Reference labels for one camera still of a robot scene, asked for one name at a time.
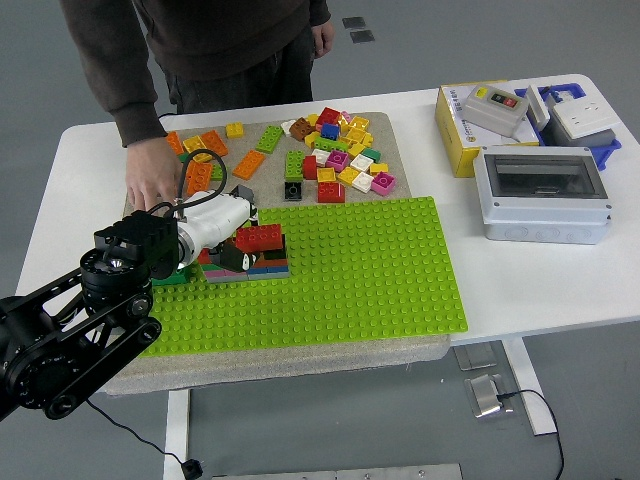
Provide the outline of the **person's right hand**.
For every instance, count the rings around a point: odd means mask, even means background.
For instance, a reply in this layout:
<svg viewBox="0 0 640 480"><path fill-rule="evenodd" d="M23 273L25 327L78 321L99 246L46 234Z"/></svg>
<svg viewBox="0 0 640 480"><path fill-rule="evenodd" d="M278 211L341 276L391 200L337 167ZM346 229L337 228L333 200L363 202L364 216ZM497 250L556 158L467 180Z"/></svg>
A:
<svg viewBox="0 0 640 480"><path fill-rule="evenodd" d="M182 164L168 142L152 138L126 147L125 183L130 204L147 211L160 201L173 202Z"/></svg>

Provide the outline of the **person's left hand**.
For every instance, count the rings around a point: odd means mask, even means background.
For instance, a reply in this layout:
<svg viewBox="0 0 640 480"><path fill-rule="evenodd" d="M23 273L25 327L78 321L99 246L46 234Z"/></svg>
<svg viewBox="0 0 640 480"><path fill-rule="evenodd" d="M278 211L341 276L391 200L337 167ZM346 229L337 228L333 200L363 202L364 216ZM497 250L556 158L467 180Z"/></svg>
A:
<svg viewBox="0 0 640 480"><path fill-rule="evenodd" d="M319 59L328 54L333 48L335 37L334 25L331 21L327 21L321 25L311 27L314 40L314 55Z"/></svg>

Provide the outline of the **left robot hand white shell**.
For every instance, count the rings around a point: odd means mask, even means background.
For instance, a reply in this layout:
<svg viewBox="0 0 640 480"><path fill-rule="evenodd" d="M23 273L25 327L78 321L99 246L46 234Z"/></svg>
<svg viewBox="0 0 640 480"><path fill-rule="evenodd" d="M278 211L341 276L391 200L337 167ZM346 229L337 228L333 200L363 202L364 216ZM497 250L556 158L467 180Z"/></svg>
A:
<svg viewBox="0 0 640 480"><path fill-rule="evenodd" d="M234 272L248 271L257 256L226 240L247 221L256 219L254 193L244 185L188 208L186 219L178 222L178 267L192 264L203 249L211 249L213 264Z"/></svg>

